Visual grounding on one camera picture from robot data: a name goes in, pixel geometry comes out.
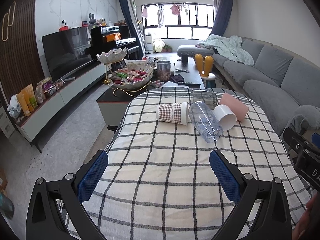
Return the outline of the grey rabbit plush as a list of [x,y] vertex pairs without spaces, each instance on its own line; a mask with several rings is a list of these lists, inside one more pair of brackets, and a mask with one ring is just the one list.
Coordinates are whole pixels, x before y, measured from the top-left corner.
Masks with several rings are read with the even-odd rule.
[[95,19],[94,14],[89,13],[89,24],[90,24],[90,25],[95,25],[96,22],[97,22],[97,20]]

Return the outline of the clear plastic cup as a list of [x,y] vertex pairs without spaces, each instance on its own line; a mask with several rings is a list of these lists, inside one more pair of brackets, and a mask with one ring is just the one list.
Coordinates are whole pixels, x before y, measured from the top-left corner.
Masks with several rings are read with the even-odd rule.
[[189,107],[189,118],[200,136],[207,143],[217,142],[223,135],[223,129],[219,121],[203,101],[191,104]]

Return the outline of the upper white lotus bowl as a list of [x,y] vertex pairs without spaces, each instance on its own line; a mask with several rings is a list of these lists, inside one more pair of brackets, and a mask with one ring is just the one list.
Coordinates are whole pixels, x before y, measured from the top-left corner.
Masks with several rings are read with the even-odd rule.
[[112,49],[108,53],[102,52],[101,55],[97,54],[97,60],[103,64],[117,63],[124,59],[127,55],[127,48]]

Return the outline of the pink cup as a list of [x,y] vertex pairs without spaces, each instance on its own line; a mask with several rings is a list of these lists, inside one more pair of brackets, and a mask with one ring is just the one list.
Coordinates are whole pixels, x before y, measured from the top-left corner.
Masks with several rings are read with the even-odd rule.
[[228,93],[224,93],[219,104],[226,105],[235,114],[239,122],[243,122],[249,107]]

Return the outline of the white plastic bag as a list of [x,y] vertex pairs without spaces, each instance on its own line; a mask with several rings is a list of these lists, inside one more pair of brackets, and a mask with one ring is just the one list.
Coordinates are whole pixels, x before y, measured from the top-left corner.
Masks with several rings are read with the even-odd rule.
[[14,119],[17,119],[20,116],[22,107],[17,99],[17,94],[11,97],[9,106],[7,107],[7,111],[9,115]]

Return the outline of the pink hanging garment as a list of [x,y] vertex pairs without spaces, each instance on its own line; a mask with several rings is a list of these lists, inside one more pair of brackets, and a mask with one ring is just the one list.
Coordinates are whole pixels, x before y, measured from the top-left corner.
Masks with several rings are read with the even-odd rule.
[[173,15],[175,15],[175,16],[179,16],[180,15],[180,6],[179,5],[173,4],[170,7],[170,10],[171,10]]

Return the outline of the grey sectional sofa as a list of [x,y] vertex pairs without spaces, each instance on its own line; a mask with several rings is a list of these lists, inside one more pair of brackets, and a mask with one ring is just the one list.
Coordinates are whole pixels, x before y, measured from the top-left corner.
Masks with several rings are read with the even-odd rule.
[[301,135],[319,132],[319,67],[264,41],[244,38],[241,48],[253,57],[252,66],[195,45],[179,46],[177,54],[212,56],[223,81],[256,102],[277,135],[287,127]]

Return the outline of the white tv cabinet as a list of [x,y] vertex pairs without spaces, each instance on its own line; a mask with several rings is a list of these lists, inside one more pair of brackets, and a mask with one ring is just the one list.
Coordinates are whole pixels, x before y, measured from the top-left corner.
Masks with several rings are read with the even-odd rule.
[[91,89],[96,83],[103,80],[106,76],[108,67],[100,63],[89,71],[75,78],[75,80],[66,82],[65,85],[50,98],[37,107],[37,109],[26,118],[26,120],[17,125],[17,129],[31,146],[35,146],[39,152],[38,141],[42,131],[48,124],[52,124],[55,117],[63,109],[69,107],[82,94]]

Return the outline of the brown checkered paper cup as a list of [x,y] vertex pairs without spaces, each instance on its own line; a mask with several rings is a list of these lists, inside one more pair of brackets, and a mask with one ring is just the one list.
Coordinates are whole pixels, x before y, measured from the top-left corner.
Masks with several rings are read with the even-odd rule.
[[189,103],[165,103],[157,106],[156,119],[172,124],[187,125],[189,118]]

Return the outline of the lower snack bowl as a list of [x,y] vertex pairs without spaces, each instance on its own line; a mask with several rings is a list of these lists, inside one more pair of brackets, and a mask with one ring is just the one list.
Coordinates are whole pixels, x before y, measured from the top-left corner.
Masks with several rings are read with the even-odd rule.
[[153,77],[155,67],[144,62],[129,62],[123,68],[108,74],[108,80],[116,88],[136,90],[149,83]]

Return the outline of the yellow rabbit ear stool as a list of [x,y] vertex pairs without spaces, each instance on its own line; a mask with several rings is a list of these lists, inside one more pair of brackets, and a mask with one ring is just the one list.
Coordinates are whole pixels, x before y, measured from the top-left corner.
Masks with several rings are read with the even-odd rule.
[[212,56],[207,55],[203,57],[201,54],[196,54],[194,56],[196,68],[200,74],[200,77],[206,88],[216,87],[216,76],[212,73],[214,59]]

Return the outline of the dark coffee table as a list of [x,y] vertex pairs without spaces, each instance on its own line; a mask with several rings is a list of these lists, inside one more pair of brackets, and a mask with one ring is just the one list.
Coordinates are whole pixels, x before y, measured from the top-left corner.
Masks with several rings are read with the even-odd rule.
[[[201,89],[205,88],[192,57],[188,59],[188,63],[183,65],[181,63],[181,58],[178,57],[176,53],[160,53],[158,55],[153,53],[151,56],[157,59],[170,61],[171,70],[174,71],[175,74],[180,74],[185,82],[199,84]],[[107,129],[115,132],[120,125],[128,104],[133,98],[151,89],[153,89],[153,87],[148,85],[135,92],[125,93],[121,90],[108,88],[107,91],[97,99]]]

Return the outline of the gold bowl stand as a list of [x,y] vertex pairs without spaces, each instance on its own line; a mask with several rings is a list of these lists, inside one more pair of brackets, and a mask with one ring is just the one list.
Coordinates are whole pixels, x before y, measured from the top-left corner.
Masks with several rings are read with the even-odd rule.
[[114,84],[108,80],[108,74],[112,74],[114,71],[123,68],[124,66],[126,66],[127,63],[129,62],[138,62],[138,63],[147,63],[149,64],[146,60],[121,60],[117,63],[111,63],[111,64],[106,64],[106,80],[104,81],[105,84],[107,84],[112,90],[113,90],[113,94],[116,95],[116,92],[122,92],[125,93],[129,96],[133,96],[134,93],[137,92],[142,92],[144,89],[146,89],[148,87],[148,85],[151,83],[151,81],[149,83],[147,83],[146,85],[144,85],[142,88],[136,89],[136,90],[123,90],[123,89],[119,89],[116,88],[114,86]]

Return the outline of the navy curtain right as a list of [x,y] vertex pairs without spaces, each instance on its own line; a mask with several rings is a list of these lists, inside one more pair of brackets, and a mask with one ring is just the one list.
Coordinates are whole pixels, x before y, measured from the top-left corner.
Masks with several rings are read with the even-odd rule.
[[216,18],[210,35],[223,36],[233,9],[233,0],[217,0]]

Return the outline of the black flat television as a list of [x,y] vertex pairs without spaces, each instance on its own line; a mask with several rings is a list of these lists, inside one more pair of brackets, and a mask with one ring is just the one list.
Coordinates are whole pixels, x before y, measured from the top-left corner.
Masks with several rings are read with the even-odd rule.
[[78,27],[42,37],[44,55],[53,81],[92,61],[87,28]]

